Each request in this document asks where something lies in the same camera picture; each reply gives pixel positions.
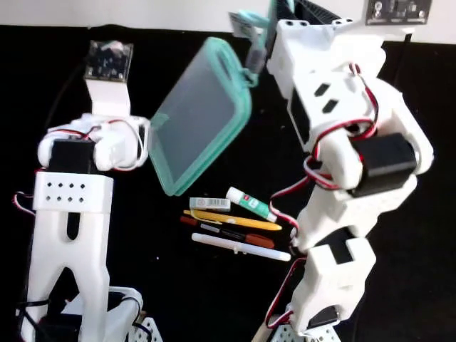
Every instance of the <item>perforated metal bracket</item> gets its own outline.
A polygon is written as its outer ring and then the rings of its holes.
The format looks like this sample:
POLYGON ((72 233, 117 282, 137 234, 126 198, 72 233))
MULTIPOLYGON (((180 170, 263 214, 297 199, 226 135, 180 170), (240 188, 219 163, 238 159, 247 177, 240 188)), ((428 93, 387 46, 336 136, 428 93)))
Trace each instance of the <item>perforated metal bracket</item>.
MULTIPOLYGON (((160 335, 157 325, 152 317, 144 318, 144 321, 142 321, 141 324, 152 334, 151 342, 163 342, 162 336, 160 335)), ((147 340, 147 334, 139 328, 132 327, 128 336, 129 341, 131 342, 149 342, 147 340)))
POLYGON ((283 325, 277 328, 271 342, 341 342, 332 326, 320 326, 309 329, 305 336, 297 336, 293 328, 283 325))

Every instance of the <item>white marker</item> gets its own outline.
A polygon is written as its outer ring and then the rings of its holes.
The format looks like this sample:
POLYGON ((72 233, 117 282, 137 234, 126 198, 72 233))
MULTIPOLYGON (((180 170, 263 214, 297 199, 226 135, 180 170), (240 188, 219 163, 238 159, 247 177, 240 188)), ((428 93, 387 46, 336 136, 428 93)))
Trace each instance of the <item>white marker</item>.
POLYGON ((291 259, 291 255, 286 252, 280 252, 274 249, 258 247, 252 244, 243 244, 241 242, 221 239, 219 237, 211 237, 210 235, 193 233, 192 240, 196 242, 201 242, 202 244, 211 244, 212 246, 232 249, 235 254, 237 254, 237 252, 242 252, 245 254, 259 255, 261 257, 263 256, 265 258, 280 261, 290 261, 291 259))

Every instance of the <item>glue stick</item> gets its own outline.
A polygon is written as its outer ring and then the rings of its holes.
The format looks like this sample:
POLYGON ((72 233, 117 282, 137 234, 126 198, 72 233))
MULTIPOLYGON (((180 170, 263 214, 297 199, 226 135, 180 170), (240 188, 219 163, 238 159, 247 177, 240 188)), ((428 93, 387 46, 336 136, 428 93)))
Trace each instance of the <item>glue stick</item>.
POLYGON ((253 198, 250 195, 244 194, 241 190, 238 190, 235 187, 229 188, 227 192, 227 199, 251 212, 254 212, 270 222, 275 222, 277 220, 277 216, 269 211, 267 204, 253 198))

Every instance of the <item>circuit board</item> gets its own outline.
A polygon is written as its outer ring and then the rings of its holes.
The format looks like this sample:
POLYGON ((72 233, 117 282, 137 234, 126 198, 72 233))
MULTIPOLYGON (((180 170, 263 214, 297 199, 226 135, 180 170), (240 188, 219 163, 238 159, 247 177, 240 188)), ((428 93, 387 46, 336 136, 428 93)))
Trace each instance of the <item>circuit board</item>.
POLYGON ((133 45, 119 41, 91 41, 84 78, 126 82, 133 45))
POLYGON ((432 0, 368 0, 366 25, 425 25, 432 0))

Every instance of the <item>black cable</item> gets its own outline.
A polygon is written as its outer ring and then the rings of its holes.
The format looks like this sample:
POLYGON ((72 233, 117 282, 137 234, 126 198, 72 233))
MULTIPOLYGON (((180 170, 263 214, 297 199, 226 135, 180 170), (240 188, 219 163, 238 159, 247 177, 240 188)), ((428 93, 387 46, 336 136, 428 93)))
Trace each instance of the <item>black cable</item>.
POLYGON ((136 318, 133 321, 132 326, 144 331, 147 334, 147 340, 149 342, 152 342, 152 333, 150 331, 148 331, 148 329, 145 326, 143 326, 142 324, 136 323, 137 319, 140 316, 140 312, 141 312, 141 304, 140 304, 140 302, 135 297, 124 297, 124 298, 122 298, 120 300, 120 302, 122 303, 123 301, 134 301, 138 305, 138 313, 136 314, 136 318))
POLYGON ((120 300, 120 302, 122 303, 123 301, 134 301, 138 305, 138 313, 136 314, 136 318, 133 321, 133 323, 135 323, 138 320, 138 318, 140 317, 140 313, 141 313, 141 304, 140 304, 140 302, 135 297, 123 297, 120 300))
POLYGON ((30 322, 31 326, 33 326, 33 329, 35 329, 36 333, 39 333, 40 335, 43 336, 44 340, 47 342, 55 342, 45 331, 42 329, 29 315, 27 310, 25 308, 21 309, 22 314, 24 315, 25 318, 27 318, 27 321, 30 322))
POLYGON ((353 333, 351 334, 351 342, 356 342, 358 338, 358 327, 359 327, 359 318, 361 316, 361 309, 363 308, 363 304, 366 301, 366 293, 364 293, 363 298, 361 298, 358 309, 355 314, 355 318, 353 320, 353 333))
POLYGON ((404 60, 405 60, 405 50, 411 41, 412 41, 412 34, 411 33, 406 34, 405 38, 404 38, 404 42, 402 44, 402 48, 400 50, 399 61, 398 61, 398 64, 396 65, 396 70, 394 72, 394 77, 393 77, 393 86, 395 86, 396 88, 398 87, 400 69, 403 67, 404 60))
MULTIPOLYGON (((26 263, 26 270, 25 270, 25 277, 24 277, 24 287, 22 288, 22 301, 23 303, 26 303, 27 301, 27 295, 29 292, 29 272, 30 272, 30 263, 31 263, 31 250, 33 247, 33 234, 34 234, 35 229, 33 228, 31 236, 30 236, 30 242, 28 243, 28 249, 27 249, 27 263, 26 263)), ((19 335, 21 335, 21 329, 22 329, 22 323, 24 322, 24 311, 25 310, 20 310, 19 311, 19 317, 18 317, 18 331, 19 335)))
POLYGON ((72 82, 74 81, 74 79, 76 78, 76 76, 82 71, 84 70, 85 66, 86 66, 86 60, 87 58, 84 58, 74 69, 73 71, 70 73, 70 75, 68 76, 67 80, 65 81, 65 83, 62 85, 62 88, 60 88, 60 90, 58 91, 57 93, 57 96, 56 98, 54 99, 54 101, 52 102, 52 106, 51 106, 51 109, 49 109, 49 112, 48 112, 48 117, 46 118, 46 121, 44 122, 44 132, 46 133, 49 126, 51 125, 51 121, 54 117, 54 115, 56 114, 56 111, 57 111, 57 107, 58 107, 58 104, 60 103, 60 100, 62 99, 62 96, 63 94, 66 92, 66 90, 68 89, 68 87, 70 86, 70 84, 72 84, 72 82))
POLYGON ((147 340, 149 342, 152 342, 152 333, 150 331, 148 331, 148 329, 143 326, 142 324, 139 324, 139 323, 133 323, 132 324, 134 327, 138 328, 138 329, 141 329, 142 331, 144 331, 146 334, 147 334, 147 340))

